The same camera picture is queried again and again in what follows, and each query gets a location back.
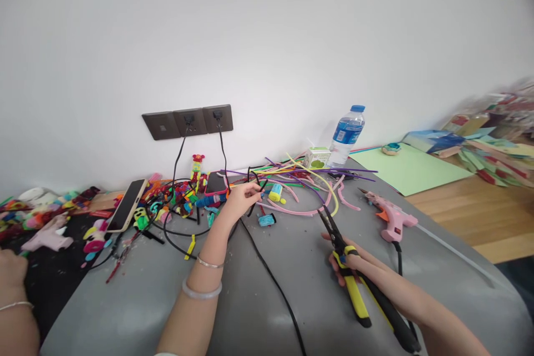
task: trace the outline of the pliers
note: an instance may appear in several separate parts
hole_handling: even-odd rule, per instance
[[[321,210],[317,210],[317,212],[321,217],[321,220],[323,221],[330,238],[332,239],[332,245],[334,246],[334,251],[332,254],[338,262],[339,272],[347,284],[347,290],[349,291],[350,300],[352,302],[352,306],[354,307],[354,311],[356,312],[357,319],[362,326],[369,328],[372,325],[371,318],[369,317],[369,313],[365,307],[362,295],[358,289],[358,284],[356,283],[354,275],[352,274],[352,270],[343,264],[345,262],[345,257],[349,254],[357,257],[360,257],[360,255],[354,246],[347,245],[347,243],[343,240],[343,237],[339,232],[339,229],[335,224],[328,208],[323,205],[323,209],[327,215],[326,217]],[[408,326],[404,322],[399,312],[395,309],[389,298],[384,295],[384,293],[378,289],[378,287],[363,273],[356,270],[356,274],[374,297],[379,309],[382,311],[383,315],[388,321],[389,326],[393,329],[393,333],[399,341],[401,347],[406,352],[410,353],[421,351],[421,345],[409,330]]]

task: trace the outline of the bangle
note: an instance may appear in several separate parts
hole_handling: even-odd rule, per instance
[[[190,297],[191,299],[198,299],[198,300],[208,300],[208,299],[212,299],[212,298],[215,298],[217,296],[219,296],[219,294],[221,293],[221,291],[223,290],[223,286],[222,286],[222,282],[219,283],[219,287],[217,289],[215,289],[213,292],[209,292],[209,293],[200,293],[200,292],[195,292],[193,291],[191,288],[189,288],[187,286],[187,279],[189,277],[186,277],[184,279],[184,281],[182,282],[182,291],[184,291],[184,293]]]
[[[219,264],[219,265],[217,265],[217,264],[206,263],[205,261],[203,261],[203,260],[200,258],[200,255],[198,255],[198,256],[196,257],[196,260],[197,260],[200,264],[202,264],[203,266],[206,266],[206,267],[209,267],[209,268],[215,268],[215,269],[217,269],[217,268],[223,268],[223,267],[224,267],[224,263]]]
[[[6,309],[10,309],[12,307],[18,306],[18,305],[26,305],[29,306],[31,309],[33,309],[33,305],[30,302],[15,302],[10,305],[4,306],[0,308],[0,312]]]

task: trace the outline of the wall plate switch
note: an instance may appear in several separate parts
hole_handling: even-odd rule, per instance
[[[173,111],[172,114],[182,136],[205,135],[207,133],[201,108]],[[187,122],[190,123],[190,127],[186,134]]]
[[[143,120],[154,140],[174,139],[181,137],[176,126],[172,111],[143,114]]]
[[[217,125],[217,116],[220,116],[221,131],[233,131],[234,123],[232,121],[232,107],[230,105],[204,107],[204,121],[206,121],[206,128],[210,134],[219,132]]]

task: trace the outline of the smartphone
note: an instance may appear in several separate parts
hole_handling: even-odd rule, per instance
[[[206,196],[213,196],[223,193],[226,193],[224,178],[217,175],[216,172],[210,173],[210,175],[207,177],[207,186],[204,194]]]
[[[137,180],[130,184],[118,205],[117,210],[115,210],[115,213],[111,218],[110,224],[107,227],[107,232],[114,233],[126,231],[147,184],[147,180]]]

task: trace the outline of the white wall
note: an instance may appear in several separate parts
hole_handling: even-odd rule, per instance
[[[230,103],[229,169],[435,127],[465,97],[532,73],[534,0],[0,0],[0,194],[124,188],[172,174],[181,140],[141,114]],[[218,135],[186,141],[223,166]]]

